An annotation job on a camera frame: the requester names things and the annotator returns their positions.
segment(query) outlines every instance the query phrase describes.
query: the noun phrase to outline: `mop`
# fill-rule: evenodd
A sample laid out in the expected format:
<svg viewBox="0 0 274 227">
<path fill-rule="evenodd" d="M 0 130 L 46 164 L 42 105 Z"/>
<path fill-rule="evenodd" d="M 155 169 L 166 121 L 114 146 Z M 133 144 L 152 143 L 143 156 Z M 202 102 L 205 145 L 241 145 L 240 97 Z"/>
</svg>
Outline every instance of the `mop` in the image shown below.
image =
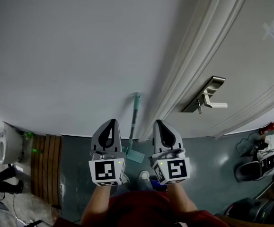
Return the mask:
<svg viewBox="0 0 274 227">
<path fill-rule="evenodd" d="M 134 132 L 136 120 L 137 120 L 140 96 L 141 96 L 140 93 L 136 93 L 134 103 L 133 103 L 133 120 L 132 120 L 131 134 L 128 140 L 128 147 L 122 146 L 122 151 L 126 153 L 127 159 L 130 159 L 138 163 L 142 163 L 144 159 L 144 154 L 133 150 L 132 147 L 133 147 L 133 132 Z"/>
</svg>

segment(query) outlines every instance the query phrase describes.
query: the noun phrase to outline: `door frame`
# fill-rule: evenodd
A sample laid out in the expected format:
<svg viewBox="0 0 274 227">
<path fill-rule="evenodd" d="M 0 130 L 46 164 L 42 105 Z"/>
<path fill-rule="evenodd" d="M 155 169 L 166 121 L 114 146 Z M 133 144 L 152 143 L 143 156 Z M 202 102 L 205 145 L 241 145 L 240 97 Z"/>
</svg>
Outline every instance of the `door frame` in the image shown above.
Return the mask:
<svg viewBox="0 0 274 227">
<path fill-rule="evenodd" d="M 149 109 L 151 116 L 143 123 L 139 141 L 151 137 L 154 122 L 157 119 L 165 120 L 198 79 L 223 41 L 243 2 L 244 0 L 198 1 L 191 26 L 185 33 L 172 70 L 155 100 L 156 103 Z"/>
</svg>

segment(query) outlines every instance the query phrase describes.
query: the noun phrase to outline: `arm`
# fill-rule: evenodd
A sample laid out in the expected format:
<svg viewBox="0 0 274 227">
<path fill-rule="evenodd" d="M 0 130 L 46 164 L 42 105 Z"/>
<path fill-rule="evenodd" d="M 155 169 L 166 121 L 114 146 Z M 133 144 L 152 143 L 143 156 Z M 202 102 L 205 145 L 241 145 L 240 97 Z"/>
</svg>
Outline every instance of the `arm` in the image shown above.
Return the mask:
<svg viewBox="0 0 274 227">
<path fill-rule="evenodd" d="M 81 217 L 82 226 L 100 226 L 108 210 L 111 187 L 97 186 Z"/>
<path fill-rule="evenodd" d="M 183 187 L 177 184 L 167 185 L 170 206 L 175 215 L 197 211 L 195 204 L 189 199 Z"/>
</svg>

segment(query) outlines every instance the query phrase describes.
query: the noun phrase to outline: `gray floor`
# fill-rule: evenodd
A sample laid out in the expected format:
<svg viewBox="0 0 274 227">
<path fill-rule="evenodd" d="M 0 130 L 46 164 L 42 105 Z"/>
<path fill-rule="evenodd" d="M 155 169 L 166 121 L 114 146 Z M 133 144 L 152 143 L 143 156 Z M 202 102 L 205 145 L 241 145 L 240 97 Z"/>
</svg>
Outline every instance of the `gray floor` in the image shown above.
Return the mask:
<svg viewBox="0 0 274 227">
<path fill-rule="evenodd" d="M 242 140 L 250 133 L 219 139 L 205 137 L 183 140 L 186 156 L 190 157 L 191 177 L 182 184 L 199 209 L 208 210 L 213 214 L 224 211 L 237 200 L 255 197 L 271 182 L 271 177 L 260 181 L 237 182 L 234 176 L 235 165 L 242 161 L 239 154 L 247 150 L 254 140 L 260 139 L 260 136 L 254 133 L 249 140 Z M 91 139 L 88 138 L 64 137 L 63 140 L 62 216 L 72 222 L 80 219 L 95 188 L 88 167 L 90 143 Z M 127 143 L 127 140 L 122 141 L 124 146 Z M 144 153 L 146 158 L 142 164 L 127 160 L 125 174 L 131 181 L 138 177 L 141 170 L 147 170 L 154 175 L 147 159 L 153 154 L 151 141 L 134 142 L 133 149 Z"/>
</svg>

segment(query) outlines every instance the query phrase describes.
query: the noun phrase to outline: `black pants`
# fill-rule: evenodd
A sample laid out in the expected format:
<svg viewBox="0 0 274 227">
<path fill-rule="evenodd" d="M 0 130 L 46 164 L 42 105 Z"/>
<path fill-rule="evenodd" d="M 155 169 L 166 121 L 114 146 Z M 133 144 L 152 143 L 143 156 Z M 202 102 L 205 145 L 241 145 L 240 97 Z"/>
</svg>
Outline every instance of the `black pants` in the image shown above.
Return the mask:
<svg viewBox="0 0 274 227">
<path fill-rule="evenodd" d="M 20 187 L 18 185 L 12 185 L 4 180 L 12 178 L 16 176 L 15 169 L 13 167 L 9 167 L 2 172 L 0 172 L 0 192 L 8 192 L 8 193 L 20 193 Z"/>
</svg>

